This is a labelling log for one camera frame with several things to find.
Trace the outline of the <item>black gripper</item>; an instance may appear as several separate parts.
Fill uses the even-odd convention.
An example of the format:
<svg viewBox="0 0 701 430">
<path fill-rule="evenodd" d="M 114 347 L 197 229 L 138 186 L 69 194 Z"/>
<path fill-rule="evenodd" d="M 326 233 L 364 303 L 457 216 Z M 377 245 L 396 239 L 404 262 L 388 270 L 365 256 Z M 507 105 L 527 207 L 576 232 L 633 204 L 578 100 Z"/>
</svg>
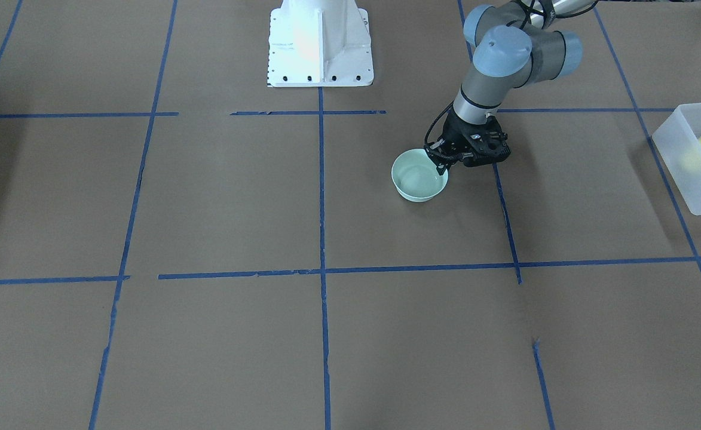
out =
<svg viewBox="0 0 701 430">
<path fill-rule="evenodd" d="M 482 124 L 473 124 L 459 117 L 454 110 L 446 115 L 440 140 L 443 143 L 426 143 L 425 154 L 434 163 L 437 174 L 443 176 L 461 161 L 461 153 L 468 151 L 493 151 L 494 144 L 484 138 L 491 128 L 493 115 L 482 115 Z"/>
</svg>

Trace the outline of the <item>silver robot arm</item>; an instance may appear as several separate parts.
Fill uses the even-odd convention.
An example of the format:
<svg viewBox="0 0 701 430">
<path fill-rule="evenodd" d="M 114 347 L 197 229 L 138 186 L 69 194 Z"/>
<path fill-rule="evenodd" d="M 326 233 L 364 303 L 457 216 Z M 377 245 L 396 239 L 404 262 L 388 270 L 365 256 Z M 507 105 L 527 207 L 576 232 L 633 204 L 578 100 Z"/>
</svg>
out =
<svg viewBox="0 0 701 430">
<path fill-rule="evenodd" d="M 438 175 L 454 164 L 475 168 L 509 157 L 498 108 L 513 89 L 577 70 L 582 41 L 572 32 L 553 32 L 550 25 L 594 6 L 594 1 L 509 1 L 480 5 L 465 17 L 463 36 L 473 47 L 472 64 L 454 101 L 441 113 L 440 136 L 424 144 Z"/>
</svg>

